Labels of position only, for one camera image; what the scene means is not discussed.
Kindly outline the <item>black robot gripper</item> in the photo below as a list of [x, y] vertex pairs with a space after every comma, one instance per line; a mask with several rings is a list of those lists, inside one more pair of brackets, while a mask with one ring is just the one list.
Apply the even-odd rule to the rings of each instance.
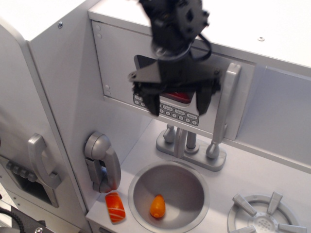
[[177, 61], [156, 60], [142, 55], [134, 57], [137, 69], [128, 75], [133, 92], [140, 95], [154, 116], [160, 113], [159, 95], [171, 92], [196, 92], [198, 113], [207, 112], [212, 94], [220, 91], [222, 71], [190, 56]]

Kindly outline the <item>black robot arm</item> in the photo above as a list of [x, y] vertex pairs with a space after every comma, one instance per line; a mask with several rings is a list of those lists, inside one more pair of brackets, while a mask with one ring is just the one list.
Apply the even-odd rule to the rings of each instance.
[[211, 97], [220, 90], [221, 71], [204, 62], [211, 56], [210, 42], [201, 34], [209, 13], [200, 0], [141, 0], [150, 20], [156, 61], [129, 74], [133, 92], [149, 112], [160, 113], [160, 95], [194, 92], [199, 115], [207, 112]]

